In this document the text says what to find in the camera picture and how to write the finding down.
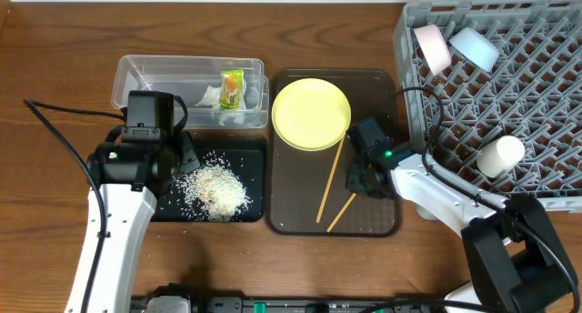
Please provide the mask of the wooden chopstick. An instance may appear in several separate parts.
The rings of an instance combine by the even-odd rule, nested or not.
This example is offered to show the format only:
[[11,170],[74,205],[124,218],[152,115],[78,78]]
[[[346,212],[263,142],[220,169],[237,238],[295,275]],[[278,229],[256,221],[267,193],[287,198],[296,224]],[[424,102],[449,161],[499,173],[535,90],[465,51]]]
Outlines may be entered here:
[[351,196],[349,197],[349,199],[346,201],[346,203],[342,206],[342,208],[340,209],[340,211],[336,214],[335,218],[333,219],[333,221],[331,222],[331,224],[328,226],[328,228],[326,229],[327,233],[330,233],[333,228],[335,227],[335,225],[337,224],[338,220],[344,215],[345,211],[349,208],[350,204],[353,202],[353,200],[356,198],[357,193],[352,193]]
[[320,220],[321,220],[321,218],[323,216],[323,213],[324,213],[324,210],[325,210],[325,206],[326,206],[326,202],[327,202],[327,198],[328,198],[328,194],[329,194],[330,188],[331,188],[332,183],[333,183],[333,179],[334,179],[334,176],[335,176],[335,173],[336,173],[336,167],[337,167],[337,164],[339,162],[339,158],[340,158],[341,153],[342,153],[342,149],[343,149],[344,142],[345,142],[345,137],[342,137],[340,139],[339,143],[338,143],[337,150],[336,150],[336,155],[335,155],[333,164],[331,166],[330,173],[328,175],[328,179],[327,179],[327,182],[326,182],[326,187],[325,187],[325,190],[324,190],[324,194],[322,196],[322,200],[320,202],[320,206],[319,206],[319,209],[318,209],[318,212],[317,212],[316,223],[320,223]]

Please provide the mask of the rice and nut leftovers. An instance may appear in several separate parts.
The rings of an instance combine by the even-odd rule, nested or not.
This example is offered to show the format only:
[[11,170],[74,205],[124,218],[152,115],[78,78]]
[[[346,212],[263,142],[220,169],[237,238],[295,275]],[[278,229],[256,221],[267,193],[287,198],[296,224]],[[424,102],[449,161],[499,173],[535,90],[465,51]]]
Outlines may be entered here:
[[245,213],[253,199],[224,153],[203,154],[202,166],[175,179],[181,217],[190,221],[229,222]]

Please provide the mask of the yellow round plate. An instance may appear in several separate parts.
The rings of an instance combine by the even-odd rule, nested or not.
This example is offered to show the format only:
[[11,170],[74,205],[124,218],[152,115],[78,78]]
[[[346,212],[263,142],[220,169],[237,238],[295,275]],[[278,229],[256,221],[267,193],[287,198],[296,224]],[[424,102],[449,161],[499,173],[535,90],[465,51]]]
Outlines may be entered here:
[[291,147],[320,151],[334,146],[351,124],[345,93],[329,81],[304,78],[284,86],[272,106],[272,122]]

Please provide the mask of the green snack wrapper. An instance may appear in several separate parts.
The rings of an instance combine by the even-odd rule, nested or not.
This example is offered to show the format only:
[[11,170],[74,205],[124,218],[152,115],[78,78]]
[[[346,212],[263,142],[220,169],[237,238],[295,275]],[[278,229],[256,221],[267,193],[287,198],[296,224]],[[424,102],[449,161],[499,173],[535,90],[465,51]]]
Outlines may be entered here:
[[232,69],[221,72],[222,85],[219,105],[224,109],[237,109],[244,94],[244,70]]

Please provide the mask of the white cup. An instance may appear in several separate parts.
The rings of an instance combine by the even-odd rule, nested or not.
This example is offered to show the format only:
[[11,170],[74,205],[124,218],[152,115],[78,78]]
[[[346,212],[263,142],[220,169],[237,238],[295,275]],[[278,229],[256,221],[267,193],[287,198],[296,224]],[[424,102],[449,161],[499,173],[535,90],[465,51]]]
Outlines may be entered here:
[[515,136],[502,136],[484,146],[477,158],[478,169],[487,177],[509,172],[525,155],[525,145]]

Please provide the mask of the pink round plate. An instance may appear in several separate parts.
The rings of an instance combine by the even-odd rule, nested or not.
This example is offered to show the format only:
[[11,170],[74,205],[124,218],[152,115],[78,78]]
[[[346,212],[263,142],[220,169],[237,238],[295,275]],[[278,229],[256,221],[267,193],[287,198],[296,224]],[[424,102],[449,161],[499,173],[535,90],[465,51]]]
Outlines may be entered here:
[[430,72],[437,76],[451,65],[452,57],[448,46],[436,25],[414,28],[416,40],[426,59]]

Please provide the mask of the light blue bowl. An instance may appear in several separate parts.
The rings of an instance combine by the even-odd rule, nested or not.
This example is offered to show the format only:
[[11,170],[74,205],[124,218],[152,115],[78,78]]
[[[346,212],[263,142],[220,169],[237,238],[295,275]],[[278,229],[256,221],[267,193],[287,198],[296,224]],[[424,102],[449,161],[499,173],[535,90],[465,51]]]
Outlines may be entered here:
[[466,27],[452,36],[450,44],[479,68],[491,72],[500,56],[499,50],[476,30]]

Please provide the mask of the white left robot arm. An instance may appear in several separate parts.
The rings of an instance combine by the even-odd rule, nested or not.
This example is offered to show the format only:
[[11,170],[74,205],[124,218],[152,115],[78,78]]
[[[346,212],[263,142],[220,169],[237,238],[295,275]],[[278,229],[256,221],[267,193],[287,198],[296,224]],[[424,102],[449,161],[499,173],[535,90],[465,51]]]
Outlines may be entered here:
[[200,166],[180,96],[132,91],[124,124],[86,162],[88,221],[68,312],[127,312],[139,253],[160,197]]

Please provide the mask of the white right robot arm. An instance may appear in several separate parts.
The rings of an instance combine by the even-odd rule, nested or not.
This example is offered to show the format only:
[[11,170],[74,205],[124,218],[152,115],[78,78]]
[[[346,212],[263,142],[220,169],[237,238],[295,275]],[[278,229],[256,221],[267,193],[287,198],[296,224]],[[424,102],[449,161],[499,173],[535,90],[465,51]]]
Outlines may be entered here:
[[577,274],[536,199],[479,190],[423,150],[397,144],[368,118],[347,133],[356,150],[346,186],[358,195],[400,197],[442,221],[463,242],[470,280],[442,299],[407,305],[446,312],[543,312],[566,295],[579,311]]

